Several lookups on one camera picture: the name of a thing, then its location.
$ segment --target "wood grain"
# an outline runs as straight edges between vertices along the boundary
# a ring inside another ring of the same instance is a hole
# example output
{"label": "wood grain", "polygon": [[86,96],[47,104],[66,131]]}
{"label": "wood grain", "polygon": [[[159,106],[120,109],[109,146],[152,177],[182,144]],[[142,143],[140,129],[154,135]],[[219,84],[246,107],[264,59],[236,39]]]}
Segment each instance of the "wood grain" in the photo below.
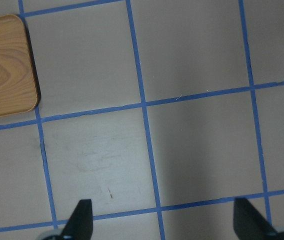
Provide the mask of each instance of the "wood grain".
{"label": "wood grain", "polygon": [[0,17],[0,117],[32,110],[38,103],[32,62],[23,22]]}

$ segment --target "white scratch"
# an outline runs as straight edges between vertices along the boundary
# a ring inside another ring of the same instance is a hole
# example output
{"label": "white scratch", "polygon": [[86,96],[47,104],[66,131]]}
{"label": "white scratch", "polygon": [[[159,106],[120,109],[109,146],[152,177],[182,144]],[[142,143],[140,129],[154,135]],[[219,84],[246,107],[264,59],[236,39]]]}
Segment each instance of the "white scratch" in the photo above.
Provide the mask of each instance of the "white scratch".
{"label": "white scratch", "polygon": [[181,93],[181,96],[179,96],[177,99],[175,99],[175,100],[178,100],[180,97],[182,97],[182,93]]}

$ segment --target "black object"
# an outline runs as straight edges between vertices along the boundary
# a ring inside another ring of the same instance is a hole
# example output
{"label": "black object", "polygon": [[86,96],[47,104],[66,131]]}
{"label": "black object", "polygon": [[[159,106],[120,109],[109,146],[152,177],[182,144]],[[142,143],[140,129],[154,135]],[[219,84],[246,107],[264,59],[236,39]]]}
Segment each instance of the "black object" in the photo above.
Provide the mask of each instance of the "black object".
{"label": "black object", "polygon": [[92,201],[83,199],[76,205],[61,234],[48,236],[43,240],[90,240],[92,233]]}
{"label": "black object", "polygon": [[239,240],[284,240],[246,198],[234,201],[233,228]]}

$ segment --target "brown wooden board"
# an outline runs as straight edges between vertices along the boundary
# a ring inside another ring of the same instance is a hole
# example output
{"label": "brown wooden board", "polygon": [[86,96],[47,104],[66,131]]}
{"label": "brown wooden board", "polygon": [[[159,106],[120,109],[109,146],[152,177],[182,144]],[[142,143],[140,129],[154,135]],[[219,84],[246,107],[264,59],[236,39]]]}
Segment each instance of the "brown wooden board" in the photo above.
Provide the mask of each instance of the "brown wooden board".
{"label": "brown wooden board", "polygon": [[38,103],[26,30],[16,15],[0,16],[0,117]]}

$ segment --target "blue tape grid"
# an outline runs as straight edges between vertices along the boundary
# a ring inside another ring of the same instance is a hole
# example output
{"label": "blue tape grid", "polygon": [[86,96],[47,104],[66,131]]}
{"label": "blue tape grid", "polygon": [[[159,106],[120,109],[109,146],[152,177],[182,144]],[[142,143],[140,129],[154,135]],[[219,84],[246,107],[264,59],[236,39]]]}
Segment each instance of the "blue tape grid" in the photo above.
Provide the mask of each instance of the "blue tape grid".
{"label": "blue tape grid", "polygon": [[[139,215],[139,214],[157,213],[161,240],[165,240],[165,232],[164,232],[163,219],[162,219],[162,212],[163,211],[171,211],[171,210],[193,208],[193,207],[212,205],[212,204],[228,203],[228,202],[232,202],[234,200],[234,198],[236,198],[236,197],[245,197],[245,198],[248,198],[248,199],[264,198],[266,216],[267,216],[267,219],[269,221],[271,221],[272,218],[271,218],[271,209],[270,209],[269,197],[277,196],[277,195],[284,195],[284,190],[268,191],[255,90],[284,86],[284,81],[269,82],[269,83],[256,84],[256,85],[254,84],[254,78],[253,78],[252,68],[251,68],[250,48],[249,48],[249,43],[248,43],[248,33],[247,33],[247,25],[246,25],[246,17],[245,17],[243,0],[238,0],[238,5],[239,5],[239,11],[240,11],[241,25],[242,25],[242,35],[243,35],[243,42],[244,42],[244,49],[245,49],[245,58],[246,58],[246,66],[247,66],[247,73],[248,73],[248,79],[249,79],[249,86],[232,88],[232,89],[223,89],[223,90],[217,90],[217,91],[212,91],[212,92],[204,92],[204,93],[198,93],[198,94],[192,94],[192,95],[182,96],[178,99],[176,97],[173,97],[173,98],[160,99],[160,100],[155,100],[155,101],[146,101],[146,98],[145,98],[142,71],[141,71],[139,51],[138,51],[138,44],[137,44],[137,38],[136,38],[136,33],[135,33],[133,13],[132,13],[130,0],[95,0],[95,1],[90,1],[90,2],[84,2],[84,3],[61,6],[61,7],[54,7],[54,8],[49,8],[49,9],[37,10],[37,11],[32,11],[32,12],[24,12],[23,0],[18,0],[18,7],[19,7],[19,16],[22,19],[22,21],[25,23],[26,17],[43,15],[43,14],[50,14],[50,13],[55,13],[55,12],[67,11],[67,10],[71,10],[71,9],[78,9],[78,8],[83,8],[83,7],[119,2],[119,1],[125,1],[126,2],[141,103],[134,103],[134,104],[129,104],[129,105],[125,105],[125,106],[108,107],[108,108],[102,108],[102,109],[94,109],[94,110],[88,110],[88,111],[74,112],[74,113],[68,113],[68,114],[62,114],[62,115],[54,115],[54,116],[49,116],[49,117],[41,117],[40,112],[39,112],[39,107],[37,106],[35,108],[36,119],[23,121],[23,122],[17,122],[17,123],[10,123],[10,124],[6,124],[6,125],[0,125],[0,130],[4,130],[4,129],[18,128],[18,127],[37,124],[38,132],[39,132],[40,148],[41,148],[42,159],[43,159],[44,175],[45,175],[45,180],[46,180],[47,193],[48,193],[48,197],[49,197],[50,210],[51,210],[51,216],[52,216],[52,221],[49,221],[49,222],[24,224],[24,225],[9,226],[9,227],[0,227],[0,232],[40,228],[40,227],[47,227],[47,226],[53,226],[54,228],[57,228],[58,225],[65,224],[67,222],[67,219],[66,220],[57,220],[57,217],[56,217],[56,211],[55,211],[54,199],[53,199],[53,193],[52,193],[52,186],[51,186],[51,180],[50,180],[50,173],[49,173],[47,156],[46,156],[45,145],[44,145],[44,134],[43,134],[42,123],[50,122],[50,121],[57,121],[57,120],[61,120],[61,119],[75,118],[75,117],[79,117],[79,116],[83,116],[83,115],[95,115],[95,114],[116,112],[116,111],[135,109],[135,108],[142,108],[142,112],[143,112],[143,120],[144,120],[144,127],[145,127],[145,133],[146,133],[145,136],[146,136],[148,154],[149,154],[149,159],[150,159],[150,167],[151,167],[151,173],[152,173],[152,181],[153,181],[153,189],[154,189],[156,207],[147,208],[147,209],[140,209],[140,210],[133,210],[133,211],[111,213],[111,214],[104,214],[104,215],[97,215],[97,216],[93,217],[93,219],[95,221],[96,220],[102,220],[102,219],[110,219],[110,218]],[[249,195],[231,196],[231,197],[224,197],[224,198],[213,199],[213,200],[191,202],[191,203],[185,203],[185,204],[179,204],[179,205],[161,206],[159,188],[158,188],[158,182],[157,182],[157,175],[156,175],[156,169],[155,169],[155,162],[154,162],[153,150],[152,150],[152,142],[151,142],[151,134],[150,134],[150,127],[149,127],[147,106],[162,105],[162,104],[169,104],[169,103],[175,103],[175,102],[183,102],[183,101],[189,101],[189,100],[195,100],[195,99],[201,99],[201,98],[208,98],[208,97],[226,95],[226,94],[242,93],[242,92],[250,92],[250,94],[251,94],[252,112],[253,112],[253,117],[254,117],[256,142],[257,142],[259,163],[260,163],[260,172],[261,172],[261,177],[262,177],[262,181],[263,181],[263,192],[255,193],[255,194],[249,194]]]}

